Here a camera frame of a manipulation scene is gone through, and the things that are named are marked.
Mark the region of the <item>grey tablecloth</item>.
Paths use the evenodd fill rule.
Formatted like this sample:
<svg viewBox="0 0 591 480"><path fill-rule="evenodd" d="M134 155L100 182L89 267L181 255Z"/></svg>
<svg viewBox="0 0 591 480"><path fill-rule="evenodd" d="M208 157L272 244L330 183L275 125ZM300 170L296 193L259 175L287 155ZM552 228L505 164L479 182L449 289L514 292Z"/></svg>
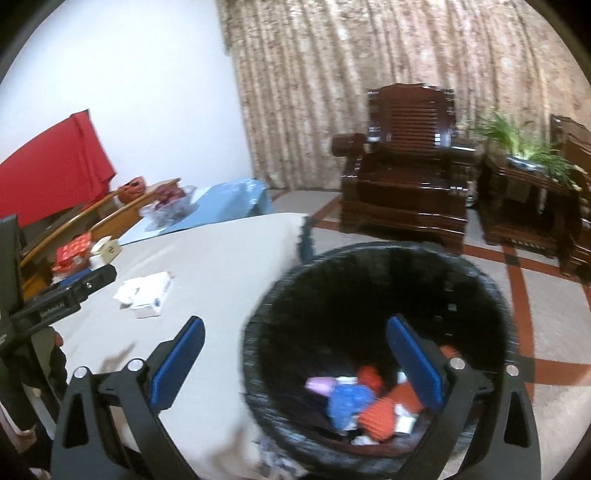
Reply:
<svg viewBox="0 0 591 480"><path fill-rule="evenodd" d="M160 419L198 476L255 479L259 428L242 397L243 327L274 282L300 264L307 223L304 214L270 214L124 246L113 261L116 280L54 326L67 372L118 371L200 317L204 348ZM124 281L160 271L172 282L159 316L138 319L115 300Z"/></svg>

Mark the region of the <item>wooden bench backrest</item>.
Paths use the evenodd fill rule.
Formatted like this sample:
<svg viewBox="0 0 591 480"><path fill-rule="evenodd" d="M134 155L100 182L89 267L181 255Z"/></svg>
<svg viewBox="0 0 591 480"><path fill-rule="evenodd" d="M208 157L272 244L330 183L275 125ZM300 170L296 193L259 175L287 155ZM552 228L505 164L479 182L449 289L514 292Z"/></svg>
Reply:
<svg viewBox="0 0 591 480"><path fill-rule="evenodd" d="M117 194L111 192L85 209L79 206L66 211L24 247L20 263L24 299L30 299L52 282L51 265L59 246L86 232L93 241L105 236L119 238L141 219L140 209L153 201L158 187L177 186L179 181L174 178L150 185L128 204L119 204Z"/></svg>

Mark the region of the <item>red cloth cover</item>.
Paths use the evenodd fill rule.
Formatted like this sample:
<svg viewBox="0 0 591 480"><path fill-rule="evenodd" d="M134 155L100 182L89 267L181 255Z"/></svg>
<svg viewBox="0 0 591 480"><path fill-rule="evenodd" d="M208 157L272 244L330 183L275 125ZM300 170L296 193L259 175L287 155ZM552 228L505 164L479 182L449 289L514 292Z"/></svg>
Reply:
<svg viewBox="0 0 591 480"><path fill-rule="evenodd" d="M1 163L1 216L15 215L24 227L91 204L108 193L114 176L89 112L74 113Z"/></svg>

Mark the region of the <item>red apples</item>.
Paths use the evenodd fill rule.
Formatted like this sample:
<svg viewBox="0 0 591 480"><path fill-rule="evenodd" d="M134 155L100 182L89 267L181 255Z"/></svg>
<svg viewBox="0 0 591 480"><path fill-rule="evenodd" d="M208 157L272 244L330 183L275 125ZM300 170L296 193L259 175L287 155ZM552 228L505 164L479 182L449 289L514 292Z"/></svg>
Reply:
<svg viewBox="0 0 591 480"><path fill-rule="evenodd" d="M154 194L155 194L154 208L156 210L159 210L162 207L170 204L171 202L174 202L174 201L184 198L186 196L186 193L184 192L184 190L182 188L178 187L176 184L174 184L174 185L172 185L172 184L160 185L155 189Z"/></svg>

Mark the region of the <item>glass fruit bowl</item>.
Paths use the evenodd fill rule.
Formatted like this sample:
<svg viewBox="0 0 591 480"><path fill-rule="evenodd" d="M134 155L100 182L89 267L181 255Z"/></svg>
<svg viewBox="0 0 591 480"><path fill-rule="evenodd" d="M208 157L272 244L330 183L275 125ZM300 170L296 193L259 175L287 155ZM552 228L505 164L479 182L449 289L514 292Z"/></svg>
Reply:
<svg viewBox="0 0 591 480"><path fill-rule="evenodd" d="M194 186L180 187L186 193L184 198L171 202L159 210L154 208L155 199L139 209L139 216L147 219L152 228L163 228L181 221L190 215L196 208L197 202L193 200L193 194L197 188Z"/></svg>

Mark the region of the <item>red snack packet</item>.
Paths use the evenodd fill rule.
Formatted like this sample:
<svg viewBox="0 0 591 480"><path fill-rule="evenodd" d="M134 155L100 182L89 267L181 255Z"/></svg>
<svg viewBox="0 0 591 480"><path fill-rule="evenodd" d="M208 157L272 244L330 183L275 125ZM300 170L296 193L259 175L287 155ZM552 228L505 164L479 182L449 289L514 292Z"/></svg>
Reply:
<svg viewBox="0 0 591 480"><path fill-rule="evenodd" d="M92 236L89 232L78 235L69 243L58 247L52 273L67 276L84 269L88 264L91 248Z"/></svg>

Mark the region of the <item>tissue box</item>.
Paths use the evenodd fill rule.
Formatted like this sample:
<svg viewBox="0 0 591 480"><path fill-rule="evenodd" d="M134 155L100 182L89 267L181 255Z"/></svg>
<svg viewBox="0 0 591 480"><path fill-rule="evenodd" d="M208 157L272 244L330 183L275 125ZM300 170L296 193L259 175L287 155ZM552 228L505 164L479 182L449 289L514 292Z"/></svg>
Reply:
<svg viewBox="0 0 591 480"><path fill-rule="evenodd" d="M89 268L96 270L110 264L120 253L121 246L116 238L105 236L98 240L90 250Z"/></svg>

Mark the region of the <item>blue plastic bag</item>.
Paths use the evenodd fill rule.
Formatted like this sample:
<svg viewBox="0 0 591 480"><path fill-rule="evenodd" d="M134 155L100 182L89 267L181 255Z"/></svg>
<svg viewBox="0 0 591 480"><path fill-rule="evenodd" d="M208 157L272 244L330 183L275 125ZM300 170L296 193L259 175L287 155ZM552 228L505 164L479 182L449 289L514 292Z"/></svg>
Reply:
<svg viewBox="0 0 591 480"><path fill-rule="evenodd" d="M376 396L365 385L339 384L329 395L325 412L332 427L336 431L344 432L355 428L353 418L358 416L376 401Z"/></svg>

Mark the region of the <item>floral beige curtain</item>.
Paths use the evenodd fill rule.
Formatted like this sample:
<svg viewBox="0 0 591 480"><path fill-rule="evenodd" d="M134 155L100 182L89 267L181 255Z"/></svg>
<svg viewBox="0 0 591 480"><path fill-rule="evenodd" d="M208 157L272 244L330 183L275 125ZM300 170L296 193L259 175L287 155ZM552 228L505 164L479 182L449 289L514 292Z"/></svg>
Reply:
<svg viewBox="0 0 591 480"><path fill-rule="evenodd" d="M370 89L450 89L462 135L498 111L537 138L548 118L588 124L590 83L524 1L222 1L256 177L274 189L335 189L335 135L365 132Z"/></svg>

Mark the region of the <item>blue white plastic packaging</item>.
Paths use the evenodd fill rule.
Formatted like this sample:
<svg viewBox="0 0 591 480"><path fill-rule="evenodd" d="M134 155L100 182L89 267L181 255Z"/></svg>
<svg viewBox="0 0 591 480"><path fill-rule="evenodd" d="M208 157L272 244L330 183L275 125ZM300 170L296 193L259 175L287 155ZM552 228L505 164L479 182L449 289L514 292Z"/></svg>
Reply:
<svg viewBox="0 0 591 480"><path fill-rule="evenodd" d="M143 283L141 278L125 280L117 289L113 298L121 305L130 306L133 304L136 295Z"/></svg>

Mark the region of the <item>orange foam fruit net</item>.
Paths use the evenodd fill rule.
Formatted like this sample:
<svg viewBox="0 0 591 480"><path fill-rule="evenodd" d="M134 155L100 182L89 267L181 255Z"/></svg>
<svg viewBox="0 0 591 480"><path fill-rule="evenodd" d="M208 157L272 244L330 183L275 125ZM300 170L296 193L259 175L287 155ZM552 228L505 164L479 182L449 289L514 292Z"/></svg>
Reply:
<svg viewBox="0 0 591 480"><path fill-rule="evenodd" d="M397 415L394 408L394 401L383 397L363 410L358 417L358 425L374 441L387 441L396 430Z"/></svg>

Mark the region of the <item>green potted plant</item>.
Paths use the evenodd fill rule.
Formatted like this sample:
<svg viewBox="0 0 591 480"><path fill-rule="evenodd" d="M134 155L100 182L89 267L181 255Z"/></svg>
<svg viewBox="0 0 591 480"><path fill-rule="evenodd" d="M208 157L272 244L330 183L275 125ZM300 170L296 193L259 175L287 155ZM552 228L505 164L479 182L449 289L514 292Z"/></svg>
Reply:
<svg viewBox="0 0 591 480"><path fill-rule="evenodd" d="M476 120L473 131L519 165L535 165L537 171L552 181L576 189L571 179L574 165L556 153L548 143L525 132L524 128L529 124L525 122L519 126L512 117L493 110L488 116Z"/></svg>

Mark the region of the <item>black lined trash bin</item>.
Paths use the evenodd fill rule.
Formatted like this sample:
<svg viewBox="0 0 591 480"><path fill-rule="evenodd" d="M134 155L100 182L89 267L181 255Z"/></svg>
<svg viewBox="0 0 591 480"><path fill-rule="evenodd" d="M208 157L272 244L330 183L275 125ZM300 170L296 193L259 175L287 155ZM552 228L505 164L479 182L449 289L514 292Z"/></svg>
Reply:
<svg viewBox="0 0 591 480"><path fill-rule="evenodd" d="M294 267L270 287L242 337L245 402L263 434L298 463L336 479L396 474L407 453L370 454L332 432L304 383L377 367L388 383L398 365L387 323L402 315L422 337L468 363L499 371L519 349L497 284L468 260L419 244L374 242L335 249Z"/></svg>

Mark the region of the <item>dark wooden side table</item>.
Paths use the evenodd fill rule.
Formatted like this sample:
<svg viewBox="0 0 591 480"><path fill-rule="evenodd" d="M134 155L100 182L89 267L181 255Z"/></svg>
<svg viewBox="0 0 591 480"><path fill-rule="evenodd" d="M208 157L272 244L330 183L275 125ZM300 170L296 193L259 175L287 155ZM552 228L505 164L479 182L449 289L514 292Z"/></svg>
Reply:
<svg viewBox="0 0 591 480"><path fill-rule="evenodd" d="M483 238L513 243L558 257L564 236L564 207L573 189L540 171L525 171L503 154L486 153L477 183Z"/></svg>

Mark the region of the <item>light blue table mat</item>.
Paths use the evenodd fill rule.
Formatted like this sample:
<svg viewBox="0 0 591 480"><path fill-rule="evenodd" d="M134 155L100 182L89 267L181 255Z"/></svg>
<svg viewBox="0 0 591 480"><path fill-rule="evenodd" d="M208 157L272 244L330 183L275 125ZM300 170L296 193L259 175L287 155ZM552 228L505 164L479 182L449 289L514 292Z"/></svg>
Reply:
<svg viewBox="0 0 591 480"><path fill-rule="evenodd" d="M140 220L123 233L118 242L128 245L208 224L273 213L266 184L253 178L198 188L193 193L191 208L187 217L166 227L153 226L147 219Z"/></svg>

